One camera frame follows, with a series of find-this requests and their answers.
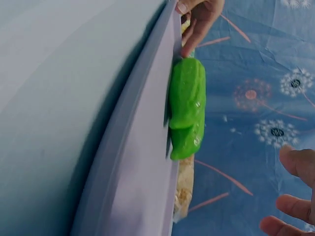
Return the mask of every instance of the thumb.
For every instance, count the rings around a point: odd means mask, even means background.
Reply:
[[[205,0],[179,0],[176,5],[176,11],[179,14],[186,14],[187,12],[191,11],[195,6],[199,3],[202,3]]]

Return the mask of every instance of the blue tablecloth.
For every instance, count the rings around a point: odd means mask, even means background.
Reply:
[[[284,193],[309,189],[279,150],[315,148],[315,1],[227,0],[196,49],[207,73],[205,137],[195,158],[193,199],[173,236],[262,236]]]

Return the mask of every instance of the dandelion print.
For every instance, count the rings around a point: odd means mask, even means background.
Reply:
[[[298,131],[292,124],[285,124],[282,120],[261,120],[255,125],[255,134],[258,140],[275,148],[283,145],[296,145]]]
[[[305,118],[277,111],[268,106],[267,100],[271,97],[271,86],[259,79],[245,80],[241,85],[236,87],[233,97],[236,106],[245,111],[257,112],[259,107],[265,107],[287,117],[306,120]]]
[[[315,232],[315,227],[313,225],[306,223],[304,226],[304,231],[308,233]]]
[[[301,0],[301,6],[304,8],[310,8],[311,7],[311,0]]]
[[[293,9],[297,9],[299,7],[310,8],[311,0],[281,0],[281,3],[284,6],[291,7]]]
[[[302,94],[306,100],[315,107],[315,104],[307,97],[307,89],[313,86],[314,77],[305,69],[294,69],[291,74],[286,74],[280,80],[280,91],[295,98]]]

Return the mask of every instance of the plastic bag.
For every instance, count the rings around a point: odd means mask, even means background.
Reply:
[[[192,200],[194,155],[179,162],[173,221],[177,223],[188,214]]]

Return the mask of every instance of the floral pattern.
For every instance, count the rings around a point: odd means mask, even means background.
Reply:
[[[312,0],[281,0],[281,3],[284,6],[291,7],[291,8],[310,8],[312,3]]]
[[[291,74],[285,74],[281,79],[280,91],[285,95],[296,97],[313,86],[313,79],[313,75],[305,69],[294,69]]]
[[[285,124],[282,120],[261,120],[255,125],[255,134],[261,142],[281,148],[283,145],[296,145],[299,131],[292,124]]]
[[[190,212],[172,236],[263,236],[267,215],[315,231],[275,206],[284,193],[312,196],[284,169],[279,150],[315,149],[313,1],[225,1],[196,48],[206,68],[207,125]]]

